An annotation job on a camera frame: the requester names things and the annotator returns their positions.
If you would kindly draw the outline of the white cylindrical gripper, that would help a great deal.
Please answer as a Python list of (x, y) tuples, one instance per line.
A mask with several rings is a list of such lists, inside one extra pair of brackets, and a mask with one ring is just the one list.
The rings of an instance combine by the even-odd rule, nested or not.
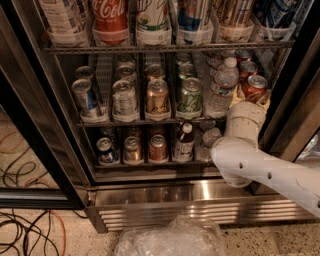
[(241, 84), (233, 92), (231, 107), (227, 112), (225, 137), (237, 137), (247, 142), (257, 142), (260, 130), (265, 122), (265, 112), (270, 106), (271, 90), (267, 89), (257, 101), (257, 105), (244, 101), (246, 96)]

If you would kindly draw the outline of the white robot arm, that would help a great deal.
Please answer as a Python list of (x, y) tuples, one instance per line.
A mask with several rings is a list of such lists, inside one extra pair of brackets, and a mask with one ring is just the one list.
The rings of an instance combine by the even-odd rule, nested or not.
[(227, 112), (224, 135), (210, 149), (225, 182), (243, 188), (259, 182), (320, 217), (320, 171), (271, 156), (258, 148), (258, 135), (270, 105), (245, 99), (238, 85)]

